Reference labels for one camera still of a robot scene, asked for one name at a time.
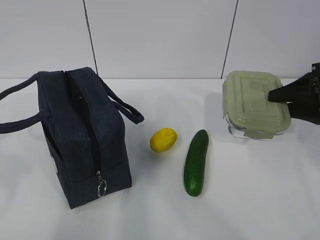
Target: zipper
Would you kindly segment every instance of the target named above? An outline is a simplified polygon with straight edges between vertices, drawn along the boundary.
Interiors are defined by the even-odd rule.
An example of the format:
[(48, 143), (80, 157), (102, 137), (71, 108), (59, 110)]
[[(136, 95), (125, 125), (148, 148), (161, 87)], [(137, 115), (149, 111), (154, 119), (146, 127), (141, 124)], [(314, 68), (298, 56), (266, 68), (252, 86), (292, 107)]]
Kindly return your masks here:
[[(95, 134), (91, 118), (90, 118), (90, 111), (88, 107), (88, 103), (86, 102), (80, 88), (73, 80), (72, 76), (69, 72), (64, 72), (65, 76), (65, 83), (66, 89), (68, 91), (68, 98), (70, 101), (70, 105), (72, 106), (74, 112), (78, 115), (79, 119), (85, 126), (88, 131), (88, 136), (90, 139), (91, 144), (91, 154), (93, 158), (93, 168), (94, 173), (98, 177), (99, 185), (98, 185), (98, 197), (101, 198), (106, 194), (107, 190), (107, 182), (101, 176), (101, 153), (97, 135)], [(104, 193), (103, 195), (100, 194), (100, 188), (104, 184)]]

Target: bag handle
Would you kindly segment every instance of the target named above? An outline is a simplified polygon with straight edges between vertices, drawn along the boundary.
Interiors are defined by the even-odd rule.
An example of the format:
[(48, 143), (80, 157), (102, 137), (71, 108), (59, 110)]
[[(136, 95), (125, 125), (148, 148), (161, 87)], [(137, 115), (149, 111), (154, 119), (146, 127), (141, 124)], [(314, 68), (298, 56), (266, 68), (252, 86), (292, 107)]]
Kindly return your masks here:
[(123, 115), (125, 115), (130, 121), (132, 121), (134, 124), (139, 124), (143, 120), (145, 120), (144, 116), (136, 110), (133, 106), (123, 102), (108, 86), (105, 84), (105, 82), (100, 78), (102, 85), (108, 94), (110, 98), (112, 98), (114, 101), (112, 101), (113, 105), (121, 112)]
[[(34, 83), (38, 79), (38, 74), (34, 74), (32, 77), (30, 77), (28, 80), (8, 88), (7, 90), (4, 90), (3, 92), (0, 93), (0, 101), (4, 99), (6, 96), (15, 93), (21, 89), (24, 89)], [(13, 133), (17, 132), (23, 129), (26, 129), (28, 127), (31, 127), (32, 125), (42, 121), (43, 119), (49, 117), (49, 111), (40, 111), (36, 115), (19, 120), (19, 121), (14, 121), (14, 122), (7, 122), (7, 123), (0, 123), (0, 134), (8, 134), (8, 133)]]

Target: metal ring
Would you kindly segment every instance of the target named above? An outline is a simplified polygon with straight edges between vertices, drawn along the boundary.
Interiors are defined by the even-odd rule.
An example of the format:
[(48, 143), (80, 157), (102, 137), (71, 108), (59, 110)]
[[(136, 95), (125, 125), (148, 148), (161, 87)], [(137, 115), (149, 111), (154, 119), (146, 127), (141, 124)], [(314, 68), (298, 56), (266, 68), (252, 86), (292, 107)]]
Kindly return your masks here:
[[(101, 194), (100, 194), (100, 187), (101, 187), (102, 184), (104, 184), (104, 192), (103, 192), (103, 194), (101, 195)], [(107, 181), (103, 179), (103, 180), (100, 182), (99, 186), (98, 186), (98, 197), (99, 197), (99, 198), (102, 198), (102, 197), (106, 194), (106, 191), (107, 191)]]

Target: food container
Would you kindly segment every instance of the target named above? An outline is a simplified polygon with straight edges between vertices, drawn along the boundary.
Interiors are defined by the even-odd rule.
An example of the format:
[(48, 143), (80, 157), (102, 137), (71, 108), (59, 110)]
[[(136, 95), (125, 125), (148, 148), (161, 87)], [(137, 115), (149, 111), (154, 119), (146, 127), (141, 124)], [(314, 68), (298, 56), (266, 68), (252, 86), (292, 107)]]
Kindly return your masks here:
[(286, 103), (268, 101), (281, 80), (266, 72), (233, 71), (223, 83), (223, 117), (237, 138), (271, 140), (286, 132), (291, 117)]

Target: zipper pull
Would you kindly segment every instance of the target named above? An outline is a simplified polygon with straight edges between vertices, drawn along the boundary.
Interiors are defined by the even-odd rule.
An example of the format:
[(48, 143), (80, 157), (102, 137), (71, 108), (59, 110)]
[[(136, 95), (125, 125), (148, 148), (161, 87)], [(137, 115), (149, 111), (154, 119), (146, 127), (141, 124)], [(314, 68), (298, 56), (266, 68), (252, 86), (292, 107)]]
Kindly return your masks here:
[[(102, 178), (100, 171), (96, 172), (96, 175), (98, 176), (99, 179), (99, 186), (98, 186), (98, 197), (101, 198), (106, 194), (107, 191), (107, 181), (105, 179)], [(103, 189), (103, 194), (101, 195), (100, 193), (100, 188), (101, 186), (104, 185), (104, 189)]]
[(98, 176), (99, 182), (101, 183), (103, 181), (103, 179), (102, 179), (102, 176), (100, 174), (100, 171), (97, 171), (96, 175)]

